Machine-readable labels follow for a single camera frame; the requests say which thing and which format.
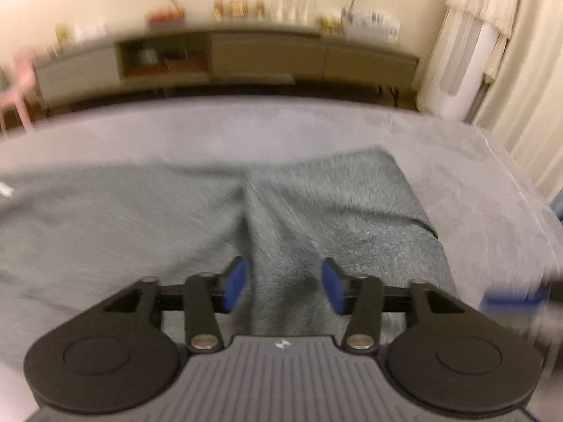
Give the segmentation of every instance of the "cabinet door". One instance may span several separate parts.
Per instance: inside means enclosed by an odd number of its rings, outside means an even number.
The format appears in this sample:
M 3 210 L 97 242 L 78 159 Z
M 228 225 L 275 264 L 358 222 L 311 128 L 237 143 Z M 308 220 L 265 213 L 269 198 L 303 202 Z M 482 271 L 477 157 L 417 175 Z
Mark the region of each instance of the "cabinet door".
M 36 68 L 37 83 L 47 103 L 79 100 L 94 91 L 119 86 L 114 46 L 53 59 Z
M 213 73 L 289 74 L 320 80 L 327 46 L 305 36 L 217 34 L 211 36 Z
M 324 78 L 341 83 L 408 88 L 417 60 L 361 47 L 328 46 Z

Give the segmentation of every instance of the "gray cloth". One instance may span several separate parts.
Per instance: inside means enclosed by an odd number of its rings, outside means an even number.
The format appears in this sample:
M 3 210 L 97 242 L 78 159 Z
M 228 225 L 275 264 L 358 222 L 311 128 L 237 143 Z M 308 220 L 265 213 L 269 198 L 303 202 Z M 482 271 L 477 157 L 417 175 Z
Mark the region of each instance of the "gray cloth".
M 334 334 L 320 285 L 332 256 L 387 284 L 422 278 L 454 293 L 440 242 L 393 158 L 380 150 L 289 166 L 152 164 L 5 175 L 0 197 L 0 359 L 19 367 L 41 334 L 140 277 L 179 283 L 237 254 L 254 270 L 232 334 Z M 179 315 L 164 330 L 183 340 Z M 384 335 L 400 330 L 388 319 Z

